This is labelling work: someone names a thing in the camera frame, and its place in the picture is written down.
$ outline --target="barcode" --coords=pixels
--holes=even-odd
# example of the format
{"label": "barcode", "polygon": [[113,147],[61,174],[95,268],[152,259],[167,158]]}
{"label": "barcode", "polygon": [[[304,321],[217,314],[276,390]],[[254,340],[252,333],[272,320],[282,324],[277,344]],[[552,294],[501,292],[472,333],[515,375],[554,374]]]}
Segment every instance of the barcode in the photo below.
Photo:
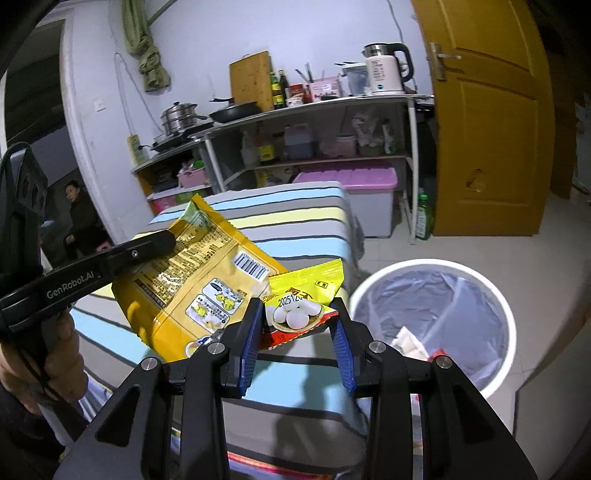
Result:
{"label": "barcode", "polygon": [[254,258],[244,252],[240,252],[234,257],[234,265],[236,265],[245,274],[250,275],[252,278],[262,281],[269,273],[269,269],[264,265],[261,265]]}

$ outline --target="metal screw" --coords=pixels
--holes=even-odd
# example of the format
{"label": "metal screw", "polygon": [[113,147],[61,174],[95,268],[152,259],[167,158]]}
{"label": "metal screw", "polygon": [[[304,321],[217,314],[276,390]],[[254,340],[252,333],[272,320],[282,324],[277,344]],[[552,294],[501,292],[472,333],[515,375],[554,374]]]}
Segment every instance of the metal screw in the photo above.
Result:
{"label": "metal screw", "polygon": [[435,361],[441,368],[451,368],[453,365],[452,359],[446,355],[439,355]]}
{"label": "metal screw", "polygon": [[142,368],[144,370],[152,370],[156,365],[158,365],[158,359],[153,356],[149,356],[142,360]]}
{"label": "metal screw", "polygon": [[222,353],[226,349],[226,346],[221,342],[210,343],[207,347],[207,351],[212,355]]}
{"label": "metal screw", "polygon": [[369,344],[369,349],[373,353],[382,353],[383,351],[386,350],[386,344],[383,342],[380,342],[378,340],[374,340],[373,342],[371,342]]}

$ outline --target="yellow door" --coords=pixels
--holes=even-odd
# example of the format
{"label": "yellow door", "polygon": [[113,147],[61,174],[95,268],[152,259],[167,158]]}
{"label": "yellow door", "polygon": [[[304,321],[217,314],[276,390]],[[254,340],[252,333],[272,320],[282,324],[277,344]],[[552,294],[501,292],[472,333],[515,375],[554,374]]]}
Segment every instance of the yellow door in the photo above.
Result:
{"label": "yellow door", "polygon": [[439,123],[434,233],[537,233],[550,185],[554,108],[525,0],[413,4]]}

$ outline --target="plastic bag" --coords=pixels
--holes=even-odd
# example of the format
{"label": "plastic bag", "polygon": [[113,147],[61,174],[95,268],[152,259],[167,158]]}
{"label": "plastic bag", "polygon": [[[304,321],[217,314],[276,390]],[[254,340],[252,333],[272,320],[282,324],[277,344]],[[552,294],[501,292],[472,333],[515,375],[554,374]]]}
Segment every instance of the plastic bag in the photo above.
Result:
{"label": "plastic bag", "polygon": [[134,332],[172,362],[241,321],[252,297],[271,292],[269,277],[287,269],[199,195],[169,230],[173,253],[117,276],[112,289]]}
{"label": "plastic bag", "polygon": [[271,294],[262,299],[267,330],[261,348],[293,340],[336,315],[329,305],[343,280],[340,259],[271,277]]}
{"label": "plastic bag", "polygon": [[503,316],[482,289],[439,271],[384,276],[363,295],[354,320],[386,343],[406,327],[430,357],[452,357],[478,389],[500,369],[509,341]]}

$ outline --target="plastic bottle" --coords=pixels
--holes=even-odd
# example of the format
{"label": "plastic bottle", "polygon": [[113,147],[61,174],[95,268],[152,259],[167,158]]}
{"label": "plastic bottle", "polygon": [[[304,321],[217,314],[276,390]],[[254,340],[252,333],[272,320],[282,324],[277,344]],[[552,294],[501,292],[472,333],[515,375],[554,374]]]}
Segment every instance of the plastic bottle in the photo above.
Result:
{"label": "plastic bottle", "polygon": [[426,194],[422,193],[418,196],[417,208],[417,238],[426,240],[431,236],[431,229],[433,228],[433,211],[428,202]]}

